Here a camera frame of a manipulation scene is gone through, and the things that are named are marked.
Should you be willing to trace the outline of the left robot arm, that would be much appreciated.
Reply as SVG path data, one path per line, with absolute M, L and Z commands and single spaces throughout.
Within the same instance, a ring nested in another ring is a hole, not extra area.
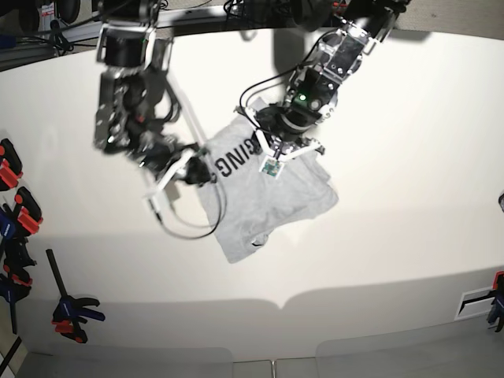
M 310 151 L 324 153 L 321 143 L 306 133 L 331 117 L 343 82 L 385 40 L 408 5 L 408 1 L 349 1 L 335 28 L 321 35 L 303 60 L 284 73 L 289 80 L 280 102 L 260 110 L 239 106 L 254 130 L 257 148 L 279 162 Z

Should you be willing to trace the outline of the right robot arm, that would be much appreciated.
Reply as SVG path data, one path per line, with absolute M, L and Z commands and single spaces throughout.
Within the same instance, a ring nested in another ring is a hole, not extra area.
M 164 133 L 178 121 L 183 105 L 169 81 L 172 41 L 157 37 L 158 1 L 101 1 L 105 21 L 97 60 L 105 67 L 100 78 L 95 114 L 94 146 L 105 154 L 125 154 L 150 171 L 157 190 L 180 180 L 203 186 L 215 183 L 209 151 L 198 143 L 182 143 Z M 306 138 L 333 105 L 337 84 L 323 74 L 322 44 L 287 72 L 282 102 L 252 109 L 240 100 L 237 110 L 253 134 L 254 152 L 264 151 L 262 170 L 272 176 L 297 156 L 323 146 Z

